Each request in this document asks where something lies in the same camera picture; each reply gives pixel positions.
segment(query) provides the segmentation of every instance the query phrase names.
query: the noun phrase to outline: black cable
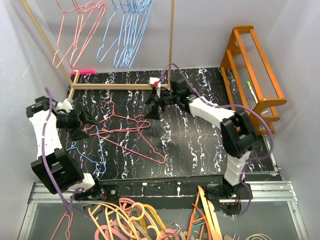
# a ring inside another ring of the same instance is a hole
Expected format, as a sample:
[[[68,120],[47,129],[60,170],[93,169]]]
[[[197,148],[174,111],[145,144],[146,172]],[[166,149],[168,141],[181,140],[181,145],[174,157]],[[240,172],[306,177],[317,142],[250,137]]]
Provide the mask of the black cable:
[[[222,210],[224,210],[227,214],[229,214],[230,216],[232,216],[232,214],[230,214],[230,212],[228,212],[225,208],[220,207]]]

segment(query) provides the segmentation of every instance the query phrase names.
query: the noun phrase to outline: marble pattern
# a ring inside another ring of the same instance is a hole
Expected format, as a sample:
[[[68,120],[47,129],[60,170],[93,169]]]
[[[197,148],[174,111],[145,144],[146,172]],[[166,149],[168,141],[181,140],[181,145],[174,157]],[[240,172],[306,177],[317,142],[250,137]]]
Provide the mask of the marble pattern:
[[[184,69],[193,86],[207,99],[219,105],[228,104],[228,97],[219,68]],[[161,71],[113,72],[81,75],[79,83],[147,83],[149,77],[159,77]],[[172,78],[182,78],[177,70],[172,71]],[[144,102],[150,91],[144,90],[76,90],[73,99],[83,104],[99,121],[111,112],[111,105],[104,104],[113,101],[117,114],[125,117],[145,115],[150,106]],[[226,171],[226,152],[223,148],[221,133],[209,122],[181,111],[177,106],[169,106],[161,112],[161,120],[150,120],[150,128],[142,130],[143,136],[154,146],[157,152],[166,157],[164,164],[151,161],[108,141],[101,140],[102,151],[97,136],[79,140],[79,151],[90,158],[92,163],[78,152],[71,150],[70,155],[81,162],[84,172],[91,172],[101,180],[136,179],[156,177],[184,177],[199,175],[217,175]],[[136,123],[116,117],[110,118],[100,129],[119,129],[136,127]],[[61,131],[62,145],[71,146],[66,131]],[[121,146],[133,149],[143,155],[162,160],[152,152],[152,149],[136,132],[119,132],[104,134],[104,137]],[[252,157],[261,157],[267,153],[262,137],[256,143]],[[106,161],[106,172],[103,172],[103,158]],[[248,171],[274,171],[270,159],[263,162],[251,161]]]

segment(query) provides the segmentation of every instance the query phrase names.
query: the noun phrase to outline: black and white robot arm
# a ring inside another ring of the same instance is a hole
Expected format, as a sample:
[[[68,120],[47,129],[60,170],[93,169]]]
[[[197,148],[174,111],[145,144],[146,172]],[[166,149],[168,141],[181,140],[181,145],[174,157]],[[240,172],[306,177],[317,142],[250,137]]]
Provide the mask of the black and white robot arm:
[[[220,108],[198,97],[184,79],[171,81],[171,90],[161,87],[158,78],[150,78],[152,92],[146,104],[152,105],[152,111],[145,115],[146,119],[160,119],[159,107],[164,111],[167,105],[177,104],[189,114],[205,119],[221,130],[224,149],[227,152],[227,168],[223,176],[223,186],[219,194],[231,197],[242,187],[244,168],[251,151],[257,141],[257,134],[248,114],[243,110]]]
[[[100,185],[91,173],[83,173],[80,164],[70,157],[62,147],[58,135],[59,129],[66,129],[73,141],[89,137],[82,131],[84,124],[99,124],[83,108],[82,105],[72,106],[69,99],[63,102],[56,102],[52,106],[52,113],[46,121],[50,111],[50,101],[47,97],[40,97],[35,100],[35,104],[26,108],[26,115],[33,125],[37,142],[37,160],[31,163],[33,172],[41,182],[52,193],[57,191],[50,179],[43,162],[43,150],[50,171],[62,192],[82,189],[82,193],[77,197],[95,196],[99,194]]]

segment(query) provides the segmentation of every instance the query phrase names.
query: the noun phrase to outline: pink hanger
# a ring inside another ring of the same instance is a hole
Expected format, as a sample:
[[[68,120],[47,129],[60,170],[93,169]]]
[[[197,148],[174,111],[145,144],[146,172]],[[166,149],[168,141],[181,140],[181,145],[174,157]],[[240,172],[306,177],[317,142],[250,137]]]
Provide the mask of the pink hanger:
[[[103,17],[103,15],[105,14],[106,11],[106,6],[102,1],[99,1],[97,4],[95,4],[93,1],[88,2],[86,5],[79,5],[78,2],[76,0],[71,0],[74,8],[71,10],[64,10],[63,7],[61,6],[61,4],[59,3],[58,0],[56,0],[59,8],[61,9],[63,16],[62,16],[62,21],[61,21],[61,26],[60,26],[60,31],[59,31],[59,36],[58,36],[58,41],[57,41],[57,50],[54,53],[53,56],[53,61],[52,61],[52,65],[55,68],[58,68],[59,65],[62,63],[62,61],[67,57],[68,53],[71,51],[71,49],[73,49],[71,56],[70,56],[70,60],[69,60],[69,64],[71,66],[71,68],[74,68],[76,63],[78,62],[80,56],[82,55],[82,53],[84,52],[84,50],[86,49],[88,43],[90,42],[91,38],[93,37],[93,35],[95,34],[100,21]],[[76,51],[78,49],[78,40],[79,40],[79,36],[82,32],[82,30],[84,29],[84,26],[86,25],[88,19],[90,18],[90,16],[92,15],[92,13],[94,12],[95,9],[100,9],[100,12],[88,34],[88,36],[86,37],[77,57],[75,60],[73,60],[74,55],[76,55]],[[61,34],[62,34],[62,29],[65,23],[65,15],[71,12],[77,11],[78,12],[78,16],[77,16],[77,21],[76,21],[76,27],[75,27],[75,33],[74,33],[74,40],[73,43],[71,44],[71,46],[69,47],[69,49],[66,51],[66,53],[64,54],[64,56],[61,58],[61,61],[55,65],[55,60],[59,51],[59,44],[60,44],[60,38],[61,38]],[[88,16],[86,18],[84,18],[84,14],[85,13],[89,13]]]

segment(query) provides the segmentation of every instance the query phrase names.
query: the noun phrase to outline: gray wall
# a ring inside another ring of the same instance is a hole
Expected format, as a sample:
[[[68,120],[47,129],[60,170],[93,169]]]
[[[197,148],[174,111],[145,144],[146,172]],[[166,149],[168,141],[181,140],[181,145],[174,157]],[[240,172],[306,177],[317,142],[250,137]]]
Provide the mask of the gray wall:
[[[261,43],[264,43],[273,24],[287,0],[176,0],[174,43],[172,61],[181,68],[218,67],[221,64],[231,30],[236,25],[254,25]],[[56,1],[36,0],[53,35],[58,39],[62,13]],[[66,10],[72,9],[68,3],[60,1]],[[91,42],[80,58],[77,69],[96,70],[97,72],[114,71],[113,60],[116,49],[109,53],[102,63],[96,55],[102,45],[109,17],[113,8],[110,0],[105,0],[107,10]],[[75,32],[76,13],[68,13],[65,18],[65,31],[61,49],[69,49]],[[153,0],[150,17],[144,38],[136,55],[132,70],[163,69],[169,61],[171,0]],[[110,24],[106,45],[110,45],[119,35],[122,14],[117,12]],[[80,37],[79,45],[84,42]]]
[[[267,37],[265,51],[287,104],[278,108],[276,161],[292,181],[311,240],[320,234],[320,3],[289,0]]]
[[[0,235],[17,239],[34,181],[30,163],[37,144],[26,107],[45,94],[44,87],[62,100],[67,85],[51,65],[51,57],[9,1],[0,1]]]

